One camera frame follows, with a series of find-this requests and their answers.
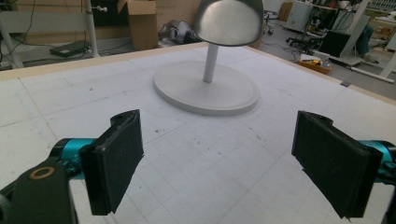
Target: table surface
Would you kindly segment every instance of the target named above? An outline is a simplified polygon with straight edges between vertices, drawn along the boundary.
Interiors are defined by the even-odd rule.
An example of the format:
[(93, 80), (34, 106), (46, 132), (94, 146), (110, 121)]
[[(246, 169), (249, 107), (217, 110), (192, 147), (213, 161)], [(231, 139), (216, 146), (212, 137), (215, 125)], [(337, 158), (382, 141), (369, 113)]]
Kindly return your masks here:
[[(200, 116), (156, 94), (156, 71), (206, 52), (200, 43), (0, 73), (0, 186), (58, 140), (96, 138), (112, 116), (139, 109), (145, 157), (119, 210), (92, 217), (84, 182), (72, 180), (80, 223), (349, 223), (290, 154), (297, 111), (333, 119), (355, 139), (395, 144), (395, 102), (250, 48), (220, 48), (218, 57), (260, 88), (245, 114)], [(353, 223), (380, 223), (392, 191), (375, 184)]]

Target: workbench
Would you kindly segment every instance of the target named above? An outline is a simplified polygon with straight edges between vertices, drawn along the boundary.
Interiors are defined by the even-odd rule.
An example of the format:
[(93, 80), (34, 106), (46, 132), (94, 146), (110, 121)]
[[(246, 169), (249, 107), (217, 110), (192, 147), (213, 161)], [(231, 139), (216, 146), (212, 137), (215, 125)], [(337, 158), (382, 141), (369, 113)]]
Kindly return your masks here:
[[(396, 103), (243, 47), (220, 48), (218, 64), (259, 86), (252, 110), (210, 117), (166, 103), (156, 71), (204, 62), (206, 52), (199, 43), (0, 72), (0, 186), (60, 139), (96, 138), (112, 116), (139, 109), (145, 157), (117, 213), (92, 217), (84, 182), (72, 180), (80, 223), (349, 223), (291, 156), (297, 111), (333, 119), (355, 139), (396, 144)], [(375, 184), (364, 218), (352, 222), (380, 223), (393, 189)]]

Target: white lamp base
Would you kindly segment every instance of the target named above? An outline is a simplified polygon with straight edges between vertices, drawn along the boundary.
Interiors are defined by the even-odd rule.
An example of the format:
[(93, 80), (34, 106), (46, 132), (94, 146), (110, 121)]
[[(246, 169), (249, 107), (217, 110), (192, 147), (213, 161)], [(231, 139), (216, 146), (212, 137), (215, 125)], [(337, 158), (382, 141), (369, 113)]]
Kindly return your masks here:
[(217, 64), (207, 83), (204, 72), (205, 62), (170, 64), (156, 72), (155, 91), (171, 105), (208, 116), (242, 114), (259, 101), (259, 88), (242, 73)]

